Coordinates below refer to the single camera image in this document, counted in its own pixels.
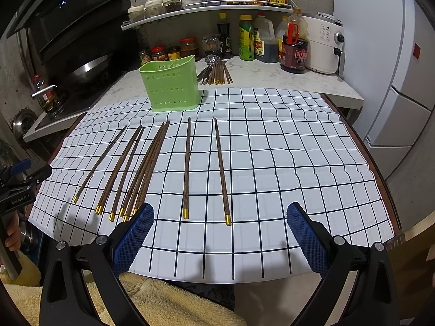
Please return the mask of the person's left hand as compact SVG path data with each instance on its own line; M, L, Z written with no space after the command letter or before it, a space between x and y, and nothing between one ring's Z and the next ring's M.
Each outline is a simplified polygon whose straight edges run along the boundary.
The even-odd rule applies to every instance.
M19 216L16 212L13 213L13 217L7 228L7 239L5 246L10 251L17 251L21 246L21 231L19 228Z

